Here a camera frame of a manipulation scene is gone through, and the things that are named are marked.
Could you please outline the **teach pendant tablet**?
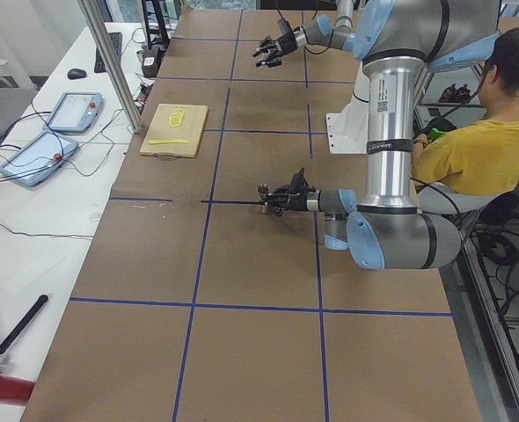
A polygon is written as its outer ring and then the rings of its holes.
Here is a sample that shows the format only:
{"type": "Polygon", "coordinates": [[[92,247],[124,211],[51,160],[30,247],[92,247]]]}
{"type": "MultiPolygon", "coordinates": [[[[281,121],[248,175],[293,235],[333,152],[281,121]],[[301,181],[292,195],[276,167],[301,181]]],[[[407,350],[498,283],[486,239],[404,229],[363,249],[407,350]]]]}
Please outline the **teach pendant tablet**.
{"type": "Polygon", "coordinates": [[[45,130],[0,165],[0,174],[26,187],[49,178],[71,158],[79,143],[62,134],[45,130]]]}
{"type": "Polygon", "coordinates": [[[82,134],[96,121],[102,105],[103,97],[99,92],[64,92],[44,129],[63,134],[82,134]]]}

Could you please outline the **yellow plastic knife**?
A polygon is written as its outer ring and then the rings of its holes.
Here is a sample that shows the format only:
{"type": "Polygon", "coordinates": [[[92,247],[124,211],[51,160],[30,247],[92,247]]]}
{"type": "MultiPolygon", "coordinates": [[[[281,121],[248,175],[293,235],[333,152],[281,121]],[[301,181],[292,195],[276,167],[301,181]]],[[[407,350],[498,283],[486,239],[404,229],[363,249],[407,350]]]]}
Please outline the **yellow plastic knife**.
{"type": "Polygon", "coordinates": [[[149,140],[149,145],[165,145],[165,144],[186,144],[190,141],[183,139],[183,138],[172,138],[172,139],[165,139],[165,140],[149,140]]]}

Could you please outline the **black computer mouse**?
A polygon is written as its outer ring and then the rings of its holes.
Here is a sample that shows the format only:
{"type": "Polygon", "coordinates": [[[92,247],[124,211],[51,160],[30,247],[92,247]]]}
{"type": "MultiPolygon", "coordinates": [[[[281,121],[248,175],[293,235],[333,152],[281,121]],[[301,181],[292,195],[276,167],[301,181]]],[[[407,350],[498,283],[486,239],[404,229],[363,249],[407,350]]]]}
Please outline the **black computer mouse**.
{"type": "Polygon", "coordinates": [[[84,69],[70,69],[67,72],[67,78],[69,80],[77,80],[77,79],[83,79],[87,77],[87,72],[84,69]]]}

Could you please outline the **wooden cutting board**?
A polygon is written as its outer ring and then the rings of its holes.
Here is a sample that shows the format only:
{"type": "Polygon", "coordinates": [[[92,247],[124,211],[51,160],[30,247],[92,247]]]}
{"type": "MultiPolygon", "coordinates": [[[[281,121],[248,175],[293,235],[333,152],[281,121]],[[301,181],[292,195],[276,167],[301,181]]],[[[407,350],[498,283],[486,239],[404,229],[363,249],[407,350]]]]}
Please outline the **wooden cutting board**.
{"type": "Polygon", "coordinates": [[[201,135],[208,116],[206,105],[183,105],[183,104],[160,104],[150,123],[140,148],[142,156],[172,156],[195,158],[201,142],[201,135]],[[173,109],[183,108],[186,110],[183,125],[181,127],[170,127],[168,117],[173,109]],[[183,138],[186,144],[149,145],[149,140],[165,140],[172,138],[183,138]]]}

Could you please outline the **red cylinder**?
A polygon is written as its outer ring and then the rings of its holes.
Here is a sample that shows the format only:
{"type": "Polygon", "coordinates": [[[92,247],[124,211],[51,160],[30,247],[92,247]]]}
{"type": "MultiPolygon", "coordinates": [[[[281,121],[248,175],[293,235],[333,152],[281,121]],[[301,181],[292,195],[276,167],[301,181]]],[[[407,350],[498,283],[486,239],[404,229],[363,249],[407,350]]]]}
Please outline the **red cylinder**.
{"type": "Polygon", "coordinates": [[[0,404],[26,406],[35,382],[0,374],[0,404]]]}

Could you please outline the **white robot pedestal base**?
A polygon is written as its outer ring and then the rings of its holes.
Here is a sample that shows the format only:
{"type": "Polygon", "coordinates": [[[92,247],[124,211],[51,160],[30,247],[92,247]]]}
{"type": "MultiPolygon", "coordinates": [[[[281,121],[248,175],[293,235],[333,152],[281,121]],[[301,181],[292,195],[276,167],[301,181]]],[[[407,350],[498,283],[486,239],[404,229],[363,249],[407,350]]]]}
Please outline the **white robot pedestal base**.
{"type": "Polygon", "coordinates": [[[350,102],[340,113],[326,115],[331,154],[365,154],[368,141],[369,78],[358,68],[350,102]]]}

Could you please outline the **aluminium frame post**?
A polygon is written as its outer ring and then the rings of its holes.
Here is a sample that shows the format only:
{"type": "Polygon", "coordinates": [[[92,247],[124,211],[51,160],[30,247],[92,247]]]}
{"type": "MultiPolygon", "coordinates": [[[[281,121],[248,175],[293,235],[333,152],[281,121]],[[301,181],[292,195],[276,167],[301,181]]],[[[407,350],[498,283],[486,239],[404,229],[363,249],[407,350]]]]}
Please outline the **aluminium frame post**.
{"type": "Polygon", "coordinates": [[[122,109],[127,115],[132,131],[134,134],[137,134],[143,128],[143,123],[135,101],[130,94],[120,60],[113,49],[97,2],[92,0],[78,0],[77,2],[81,12],[84,14],[85,21],[90,29],[96,47],[106,65],[107,74],[109,75],[122,109]]]}

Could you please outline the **black box with label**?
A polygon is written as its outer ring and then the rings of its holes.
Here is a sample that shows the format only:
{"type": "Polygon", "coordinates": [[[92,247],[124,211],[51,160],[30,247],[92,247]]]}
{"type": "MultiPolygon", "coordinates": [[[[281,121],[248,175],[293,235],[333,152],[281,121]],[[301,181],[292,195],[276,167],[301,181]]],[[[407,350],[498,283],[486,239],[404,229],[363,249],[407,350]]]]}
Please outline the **black box with label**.
{"type": "Polygon", "coordinates": [[[163,55],[164,51],[158,46],[153,46],[143,50],[142,72],[146,78],[152,78],[157,75],[163,55]]]}

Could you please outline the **person in yellow shirt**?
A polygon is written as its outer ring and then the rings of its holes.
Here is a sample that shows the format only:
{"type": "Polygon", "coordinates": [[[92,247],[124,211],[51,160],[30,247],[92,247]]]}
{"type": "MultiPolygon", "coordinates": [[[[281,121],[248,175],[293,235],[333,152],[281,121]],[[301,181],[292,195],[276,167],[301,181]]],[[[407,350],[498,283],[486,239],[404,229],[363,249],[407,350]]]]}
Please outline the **person in yellow shirt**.
{"type": "Polygon", "coordinates": [[[468,127],[435,141],[413,141],[416,190],[441,183],[456,193],[488,196],[513,190],[519,182],[519,27],[495,41],[479,90],[486,112],[468,127]]]}

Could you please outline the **upper teach pendant tablet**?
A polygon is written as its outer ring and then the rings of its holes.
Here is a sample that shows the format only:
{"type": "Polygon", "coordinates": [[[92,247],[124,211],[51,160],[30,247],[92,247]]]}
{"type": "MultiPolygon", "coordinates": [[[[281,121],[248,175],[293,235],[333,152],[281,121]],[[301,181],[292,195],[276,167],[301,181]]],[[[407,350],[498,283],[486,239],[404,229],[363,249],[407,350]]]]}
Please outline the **upper teach pendant tablet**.
{"type": "Polygon", "coordinates": [[[102,105],[103,97],[99,92],[64,92],[44,129],[63,134],[82,134],[96,121],[102,105]]]}

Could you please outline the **steel jigger cup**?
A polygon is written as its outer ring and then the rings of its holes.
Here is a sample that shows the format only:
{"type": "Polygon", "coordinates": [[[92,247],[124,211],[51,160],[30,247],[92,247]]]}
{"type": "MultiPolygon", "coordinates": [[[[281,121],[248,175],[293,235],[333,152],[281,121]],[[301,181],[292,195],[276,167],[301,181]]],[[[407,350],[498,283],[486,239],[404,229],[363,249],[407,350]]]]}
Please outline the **steel jigger cup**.
{"type": "Polygon", "coordinates": [[[269,198],[270,198],[269,185],[268,184],[259,184],[257,187],[257,193],[259,195],[260,202],[261,202],[260,212],[263,215],[270,214],[271,210],[270,210],[270,202],[269,202],[269,198]]]}

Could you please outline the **green plastic tool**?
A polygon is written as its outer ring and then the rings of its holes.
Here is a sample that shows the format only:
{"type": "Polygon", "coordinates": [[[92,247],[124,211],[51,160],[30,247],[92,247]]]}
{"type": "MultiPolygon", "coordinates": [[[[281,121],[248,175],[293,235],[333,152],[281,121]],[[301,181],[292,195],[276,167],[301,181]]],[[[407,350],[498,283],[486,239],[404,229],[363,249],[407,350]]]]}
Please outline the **green plastic tool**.
{"type": "Polygon", "coordinates": [[[427,138],[431,141],[431,142],[434,142],[436,140],[438,140],[440,137],[446,135],[446,132],[445,131],[442,131],[442,130],[439,130],[437,129],[436,127],[433,127],[427,134],[427,138]]]}

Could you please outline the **lower teach pendant tablet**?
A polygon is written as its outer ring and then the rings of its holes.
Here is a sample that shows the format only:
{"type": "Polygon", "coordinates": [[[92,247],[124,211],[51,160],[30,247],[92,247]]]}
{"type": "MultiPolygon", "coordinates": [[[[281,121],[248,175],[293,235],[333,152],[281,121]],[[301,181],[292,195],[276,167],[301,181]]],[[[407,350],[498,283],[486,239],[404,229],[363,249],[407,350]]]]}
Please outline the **lower teach pendant tablet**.
{"type": "Polygon", "coordinates": [[[62,134],[45,130],[0,165],[0,174],[26,187],[49,178],[71,158],[79,143],[62,134]]]}

